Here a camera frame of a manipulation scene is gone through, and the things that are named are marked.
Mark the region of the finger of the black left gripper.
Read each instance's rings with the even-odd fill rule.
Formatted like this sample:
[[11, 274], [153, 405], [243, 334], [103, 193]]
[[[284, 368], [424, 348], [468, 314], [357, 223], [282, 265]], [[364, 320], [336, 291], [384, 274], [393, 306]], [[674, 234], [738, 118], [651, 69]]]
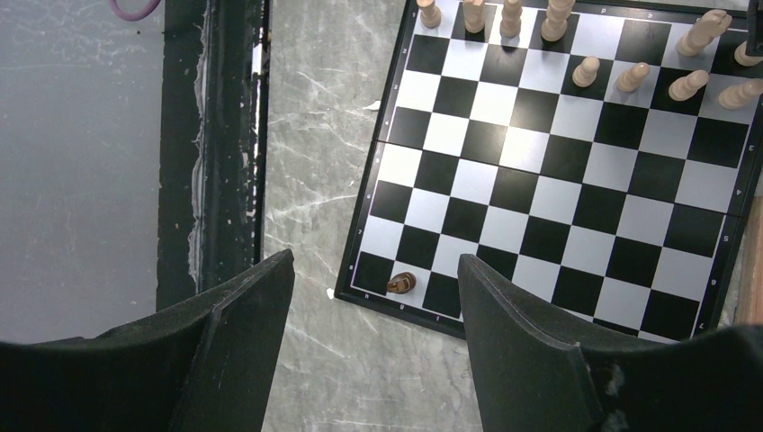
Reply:
[[762, 0], [749, 0], [747, 10], [748, 53], [762, 56]]

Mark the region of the light wooden chess piece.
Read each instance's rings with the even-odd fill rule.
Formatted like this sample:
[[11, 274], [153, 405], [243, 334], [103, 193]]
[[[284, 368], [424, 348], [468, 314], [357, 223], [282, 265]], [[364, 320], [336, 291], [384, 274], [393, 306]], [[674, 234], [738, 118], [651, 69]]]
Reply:
[[541, 36], [545, 41], [553, 42], [561, 39], [568, 28], [575, 0], [549, 0], [546, 9], [546, 19], [541, 27]]

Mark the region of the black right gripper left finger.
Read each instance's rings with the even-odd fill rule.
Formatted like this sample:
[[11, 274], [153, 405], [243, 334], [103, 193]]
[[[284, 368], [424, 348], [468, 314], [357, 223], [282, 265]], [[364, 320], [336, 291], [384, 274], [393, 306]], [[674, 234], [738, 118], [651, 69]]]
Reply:
[[258, 431], [295, 280], [282, 250], [93, 337], [1, 345], [4, 431]]

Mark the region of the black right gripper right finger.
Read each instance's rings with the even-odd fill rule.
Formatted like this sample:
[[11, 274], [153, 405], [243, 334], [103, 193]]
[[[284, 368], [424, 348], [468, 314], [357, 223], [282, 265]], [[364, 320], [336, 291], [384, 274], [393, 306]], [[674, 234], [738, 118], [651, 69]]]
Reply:
[[457, 274], [484, 430], [761, 430], [761, 326], [664, 344], [572, 315], [474, 255]]

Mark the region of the dark brown chess piece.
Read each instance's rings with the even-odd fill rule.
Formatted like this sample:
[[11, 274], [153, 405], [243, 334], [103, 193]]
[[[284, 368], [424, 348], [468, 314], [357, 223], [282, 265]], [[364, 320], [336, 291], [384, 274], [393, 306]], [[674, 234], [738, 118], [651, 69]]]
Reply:
[[406, 294], [413, 290], [416, 283], [417, 279], [411, 272], [402, 272], [394, 275], [386, 283], [386, 291], [388, 293]]

